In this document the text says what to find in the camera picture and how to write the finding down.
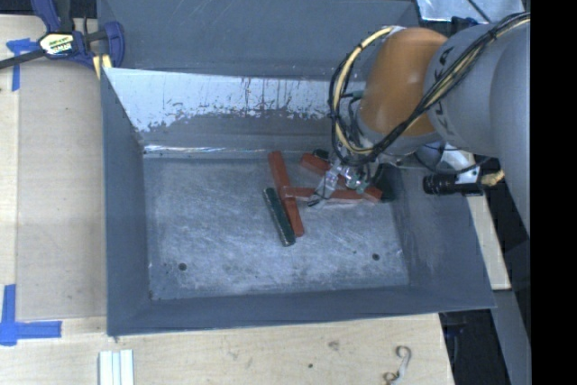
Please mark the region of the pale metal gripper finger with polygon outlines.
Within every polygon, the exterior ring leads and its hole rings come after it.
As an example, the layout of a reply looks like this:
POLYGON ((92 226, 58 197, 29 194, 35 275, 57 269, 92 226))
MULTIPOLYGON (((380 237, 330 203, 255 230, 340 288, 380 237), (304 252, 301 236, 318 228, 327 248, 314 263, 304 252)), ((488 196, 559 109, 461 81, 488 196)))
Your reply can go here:
POLYGON ((333 194, 337 190, 340 169, 340 167, 331 167, 325 172, 317 187, 318 194, 333 194))
POLYGON ((332 198, 334 194, 333 189, 321 189, 317 188, 314 190, 313 194, 308 198, 309 207, 322 207, 323 204, 332 198))

